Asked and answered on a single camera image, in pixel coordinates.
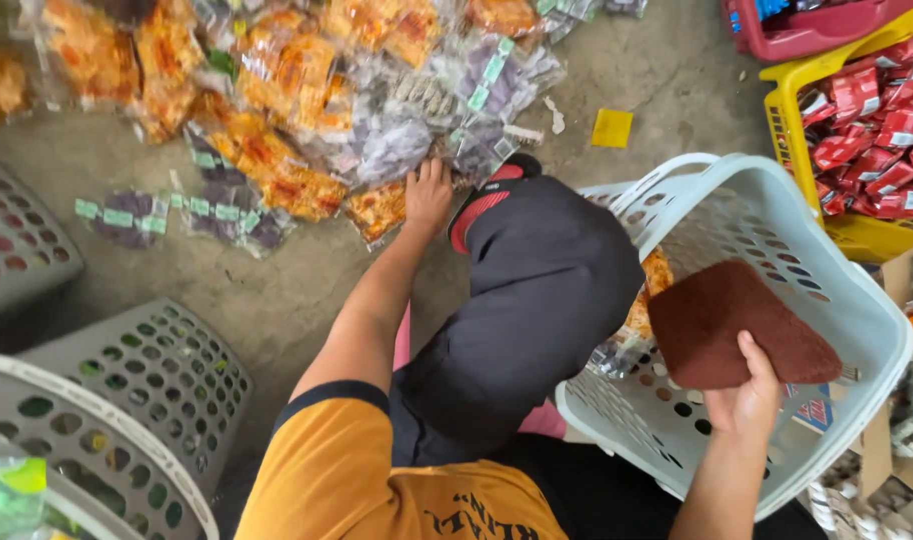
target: brown sponge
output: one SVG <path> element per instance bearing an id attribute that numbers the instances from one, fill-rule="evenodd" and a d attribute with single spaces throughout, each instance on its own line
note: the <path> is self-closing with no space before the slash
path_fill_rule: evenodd
<path id="1" fill-rule="evenodd" d="M 781 383 L 814 385 L 840 376 L 840 357 L 743 260 L 719 262 L 649 301 L 649 321 L 680 387 L 738 387 L 751 378 L 737 334 L 750 331 Z"/>

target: basket handle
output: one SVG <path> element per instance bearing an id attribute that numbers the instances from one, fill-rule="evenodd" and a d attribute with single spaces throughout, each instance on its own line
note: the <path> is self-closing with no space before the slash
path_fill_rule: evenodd
<path id="1" fill-rule="evenodd" d="M 160 439 L 146 427 L 140 425 L 126 412 L 110 401 L 78 386 L 57 374 L 38 368 L 30 363 L 0 355 L 0 374 L 15 377 L 28 385 L 56 394 L 67 402 L 90 412 L 100 421 L 111 426 L 117 433 L 132 440 L 135 445 L 160 468 L 162 473 L 176 486 L 180 495 L 189 503 L 190 510 L 199 520 L 207 540 L 220 540 L 220 531 L 213 512 L 192 480 L 183 463 L 176 458 Z"/>
<path id="2" fill-rule="evenodd" d="M 663 179 L 670 176 L 670 173 L 684 166 L 712 166 L 720 159 L 719 155 L 714 153 L 692 152 L 683 153 L 672 159 L 664 161 L 661 165 L 653 169 L 646 176 L 640 178 L 633 186 L 623 191 L 623 193 L 610 204 L 610 213 L 617 216 L 617 219 L 623 217 L 623 214 L 637 202 L 644 193 L 650 191 L 650 188 L 659 184 Z"/>

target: person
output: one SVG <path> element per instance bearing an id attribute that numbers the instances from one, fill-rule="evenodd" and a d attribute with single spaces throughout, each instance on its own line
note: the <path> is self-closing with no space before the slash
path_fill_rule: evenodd
<path id="1" fill-rule="evenodd" d="M 798 503 L 754 525 L 780 388 L 746 331 L 752 378 L 704 393 L 713 428 L 682 505 L 595 445 L 517 432 L 623 324 L 645 278 L 616 218 L 528 155 L 511 156 L 451 221 L 471 298 L 393 372 L 452 191 L 439 159 L 407 177 L 405 223 L 297 382 L 237 540 L 825 538 Z"/>

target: white plastic laundry basket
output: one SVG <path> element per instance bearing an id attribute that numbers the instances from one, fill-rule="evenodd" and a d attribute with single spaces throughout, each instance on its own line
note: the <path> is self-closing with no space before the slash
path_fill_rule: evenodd
<path id="1" fill-rule="evenodd" d="M 701 165 L 699 173 L 680 173 Z M 913 329 L 884 291 L 847 261 L 775 161 L 741 153 L 689 153 L 633 183 L 580 190 L 629 231 L 640 260 L 659 244 L 677 281 L 720 261 L 752 264 L 797 316 L 833 346 L 859 380 L 798 385 L 769 441 L 756 519 L 796 497 L 842 454 L 882 406 L 910 361 Z M 825 432 L 793 420 L 811 400 L 831 404 Z M 703 395 L 667 377 L 658 349 L 625 379 L 583 370 L 556 388 L 560 413 L 679 497 L 703 457 L 711 424 Z"/>

